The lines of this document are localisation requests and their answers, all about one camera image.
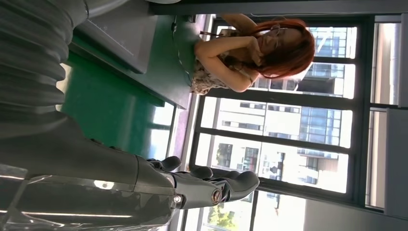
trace robotic arm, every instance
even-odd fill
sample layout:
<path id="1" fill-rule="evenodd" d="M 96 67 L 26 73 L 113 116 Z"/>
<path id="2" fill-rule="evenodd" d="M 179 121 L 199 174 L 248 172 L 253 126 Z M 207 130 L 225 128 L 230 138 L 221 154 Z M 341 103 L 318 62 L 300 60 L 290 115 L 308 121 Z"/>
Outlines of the robotic arm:
<path id="1" fill-rule="evenodd" d="M 106 147 L 56 110 L 73 29 L 107 10 L 92 11 L 91 2 L 0 0 L 0 230 L 147 230 L 175 209 L 251 193 L 259 184 L 252 172 L 173 173 L 174 157 Z"/>

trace robotic hand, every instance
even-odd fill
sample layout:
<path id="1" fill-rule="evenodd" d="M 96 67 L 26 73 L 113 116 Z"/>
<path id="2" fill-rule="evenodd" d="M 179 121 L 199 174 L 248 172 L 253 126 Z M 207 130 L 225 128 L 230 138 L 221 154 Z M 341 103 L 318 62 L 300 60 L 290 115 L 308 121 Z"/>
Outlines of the robotic hand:
<path id="1" fill-rule="evenodd" d="M 180 209 L 190 209 L 218 205 L 221 202 L 245 198 L 259 185 L 255 173 L 247 171 L 228 172 L 224 177 L 213 178 L 209 167 L 198 167 L 191 172 L 170 172 L 180 166 L 180 159 L 171 156 L 163 161 L 148 159 L 157 171 L 173 180 L 176 200 Z"/>

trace red hair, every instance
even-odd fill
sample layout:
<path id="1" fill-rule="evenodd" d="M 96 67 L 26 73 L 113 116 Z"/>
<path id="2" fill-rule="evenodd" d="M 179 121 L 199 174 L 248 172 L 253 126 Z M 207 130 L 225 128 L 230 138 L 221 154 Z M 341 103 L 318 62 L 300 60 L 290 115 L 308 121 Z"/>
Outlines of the red hair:
<path id="1" fill-rule="evenodd" d="M 269 54 L 265 54 L 264 64 L 256 66 L 248 64 L 248 68 L 259 72 L 266 78 L 284 78 L 294 76 L 306 70 L 315 56 L 315 39 L 307 30 L 306 24 L 300 19 L 285 19 L 268 21 L 258 24 L 250 36 L 262 36 L 261 31 L 271 30 L 272 27 L 297 29 L 301 33 L 300 40 L 295 43 L 278 46 Z"/>

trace black window frame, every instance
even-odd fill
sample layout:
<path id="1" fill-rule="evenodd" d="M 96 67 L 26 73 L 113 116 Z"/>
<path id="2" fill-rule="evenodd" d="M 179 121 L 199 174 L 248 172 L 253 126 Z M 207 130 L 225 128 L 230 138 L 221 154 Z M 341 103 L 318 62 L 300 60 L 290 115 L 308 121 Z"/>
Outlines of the black window frame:
<path id="1" fill-rule="evenodd" d="M 354 98 L 346 99 L 339 97 L 327 97 L 320 95 L 305 95 L 301 97 L 291 95 L 289 93 L 273 92 L 273 91 L 258 91 L 247 90 L 244 93 L 236 93 L 231 90 L 214 89 L 206 96 L 200 96 L 196 124 L 193 134 L 192 149 L 189 161 L 189 168 L 195 169 L 198 166 L 195 164 L 198 142 L 200 134 L 214 136 L 225 136 L 237 139 L 246 139 L 261 142 L 270 142 L 282 145 L 296 146 L 299 148 L 315 149 L 319 151 L 327 151 L 334 153 L 345 153 L 349 155 L 348 171 L 347 171 L 347 191 L 346 193 L 338 193 L 323 189 L 294 185 L 283 181 L 260 178 L 260 185 L 254 193 L 253 198 L 253 214 L 251 218 L 251 227 L 255 219 L 256 203 L 258 199 L 258 191 L 269 193 L 278 193 L 301 197 L 305 199 L 313 199 L 326 201 L 335 204 L 349 205 L 364 209 L 369 209 L 365 205 L 366 179 L 367 179 L 367 153 L 368 153 L 368 137 L 369 137 L 369 120 L 370 120 L 370 95 L 371 95 L 371 78 L 372 78 L 372 57 L 373 57 L 373 41 L 374 41 L 374 15 L 354 15 L 354 16 L 330 16 L 321 17 L 296 17 L 303 19 L 310 27 L 357 27 L 357 42 L 356 55 L 354 59 L 349 58 L 331 58 L 331 57 L 315 57 L 315 63 L 331 63 L 331 64 L 354 64 L 356 65 L 356 79 Z M 275 17 L 253 18 L 255 22 L 267 21 L 275 19 Z M 213 24 L 213 30 L 218 26 L 227 26 L 220 18 L 216 18 Z M 253 134 L 243 134 L 233 131 L 224 131 L 215 128 L 201 127 L 203 116 L 204 102 L 206 97 L 236 99 L 241 101 L 253 101 L 263 103 L 279 103 L 285 105 L 295 105 L 302 107 L 326 108 L 334 110 L 351 110 L 353 111 L 353 127 L 351 131 L 351 146 L 350 148 L 342 148 L 334 145 L 310 144 L 305 141 L 294 141 L 276 137 L 257 136 Z M 225 174 L 224 170 L 213 168 L 215 177 Z"/>

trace building window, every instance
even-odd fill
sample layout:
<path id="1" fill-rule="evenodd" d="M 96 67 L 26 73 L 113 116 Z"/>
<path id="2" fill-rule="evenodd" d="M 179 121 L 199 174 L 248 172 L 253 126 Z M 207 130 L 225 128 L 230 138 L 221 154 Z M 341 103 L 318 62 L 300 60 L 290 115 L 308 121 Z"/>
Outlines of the building window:
<path id="1" fill-rule="evenodd" d="M 255 109 L 265 109 L 265 104 L 257 104 L 257 103 L 255 103 L 254 108 L 255 108 Z"/>
<path id="2" fill-rule="evenodd" d="M 223 121 L 222 121 L 222 125 L 223 125 L 223 126 L 227 126 L 227 127 L 231 127 L 231 121 L 225 121 L 225 120 L 223 120 Z"/>
<path id="3" fill-rule="evenodd" d="M 291 136 L 289 134 L 279 133 L 279 132 L 269 132 L 268 136 L 283 138 L 283 139 L 290 139 Z"/>
<path id="4" fill-rule="evenodd" d="M 244 129 L 258 130 L 258 131 L 262 131 L 264 129 L 264 126 L 258 125 L 258 124 L 238 123 L 238 122 L 231 122 L 231 121 L 225 121 L 225 120 L 223 120 L 221 124 L 227 127 L 244 128 Z"/>
<path id="5" fill-rule="evenodd" d="M 329 153 L 329 152 L 324 152 L 320 150 L 311 150 L 311 149 L 304 149 L 304 148 L 298 148 L 297 153 L 299 155 L 326 158 L 326 159 L 338 159 L 339 158 L 339 155 L 336 153 Z"/>
<path id="6" fill-rule="evenodd" d="M 297 82 L 295 80 L 289 79 L 286 84 L 286 90 L 295 90 Z"/>
<path id="7" fill-rule="evenodd" d="M 263 174 L 269 174 L 271 180 L 282 180 L 283 160 L 285 153 L 276 152 L 275 155 L 265 156 L 263 160 Z"/>
<path id="8" fill-rule="evenodd" d="M 282 90 L 283 89 L 283 80 L 271 80 L 270 88 L 274 90 Z"/>
<path id="9" fill-rule="evenodd" d="M 251 129 L 251 130 L 261 130 L 261 125 L 258 124 L 247 124 L 247 123 L 238 123 L 239 128 Z"/>
<path id="10" fill-rule="evenodd" d="M 240 103 L 240 107 L 250 108 L 250 107 L 251 107 L 251 104 L 250 104 L 250 103 L 241 102 L 241 103 Z"/>
<path id="11" fill-rule="evenodd" d="M 268 89 L 268 79 L 258 78 L 258 80 L 252 85 L 252 88 Z"/>
<path id="12" fill-rule="evenodd" d="M 312 64 L 306 73 L 305 78 L 344 78 L 344 67 L 335 64 Z"/>
<path id="13" fill-rule="evenodd" d="M 241 102 L 240 107 L 242 108 L 254 108 L 254 109 L 265 109 L 266 105 L 262 103 L 246 103 Z"/>
<path id="14" fill-rule="evenodd" d="M 242 170 L 253 171 L 256 170 L 256 164 L 258 162 L 259 149 L 257 148 L 245 148 L 245 156 L 243 159 Z"/>
<path id="15" fill-rule="evenodd" d="M 270 110 L 270 111 L 279 111 L 279 106 L 268 105 L 268 110 Z"/>
<path id="16" fill-rule="evenodd" d="M 299 113 L 300 108 L 298 107 L 284 107 L 284 106 L 274 106 L 268 105 L 269 111 L 278 111 L 278 112 L 291 112 L 291 113 Z"/>
<path id="17" fill-rule="evenodd" d="M 318 163 L 319 159 L 315 157 L 307 157 L 306 158 L 306 165 L 305 166 L 300 166 L 304 167 L 306 169 L 310 169 L 311 171 L 315 172 L 315 174 L 307 174 L 304 176 L 299 177 L 299 180 L 308 184 L 317 184 L 318 183 L 318 177 L 316 176 L 318 174 Z"/>
<path id="18" fill-rule="evenodd" d="M 316 49 L 315 56 L 324 57 L 346 57 L 346 27 L 310 27 L 309 31 L 315 38 L 316 46 L 321 47 Z"/>
<path id="19" fill-rule="evenodd" d="M 303 107 L 299 139 L 302 141 L 340 144 L 341 111 Z"/>
<path id="20" fill-rule="evenodd" d="M 220 143 L 217 151 L 217 165 L 230 167 L 232 155 L 232 144 Z"/>

